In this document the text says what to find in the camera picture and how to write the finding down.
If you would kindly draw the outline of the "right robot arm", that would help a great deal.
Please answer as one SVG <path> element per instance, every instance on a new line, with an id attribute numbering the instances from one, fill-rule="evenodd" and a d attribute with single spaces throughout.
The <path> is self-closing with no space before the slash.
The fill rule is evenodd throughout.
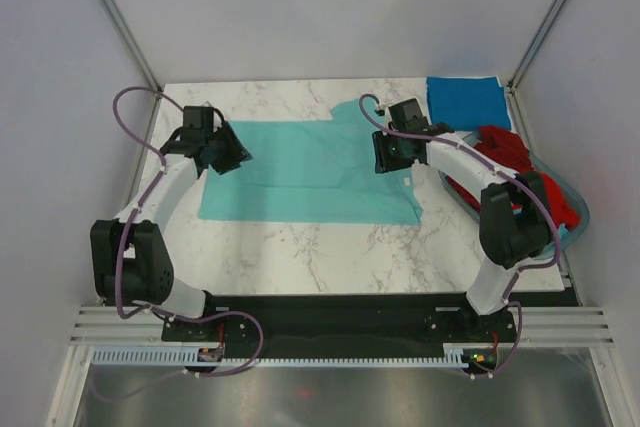
<path id="1" fill-rule="evenodd" d="M 538 269 L 531 260 L 558 243 L 543 179 L 520 174 L 472 148 L 455 133 L 428 137 L 376 131 L 372 134 L 375 171 L 401 170 L 418 162 L 451 178 L 480 206 L 481 267 L 466 292 L 471 306 L 458 315 L 467 339 L 483 339 L 494 328 L 493 313 L 507 305 L 520 272 Z"/>

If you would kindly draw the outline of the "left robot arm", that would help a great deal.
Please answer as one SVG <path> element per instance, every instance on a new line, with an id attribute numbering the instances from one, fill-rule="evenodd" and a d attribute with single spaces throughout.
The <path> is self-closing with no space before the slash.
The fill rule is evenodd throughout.
<path id="1" fill-rule="evenodd" d="M 90 230 L 96 291 L 123 319 L 156 311 L 185 319 L 185 329 L 196 339 L 211 339 L 220 318 L 205 307 L 205 291 L 177 278 L 164 231 L 206 171 L 224 175 L 251 154 L 227 121 L 217 127 L 183 126 L 161 148 L 143 146 L 160 161 L 156 173 L 114 218 L 98 220 Z"/>

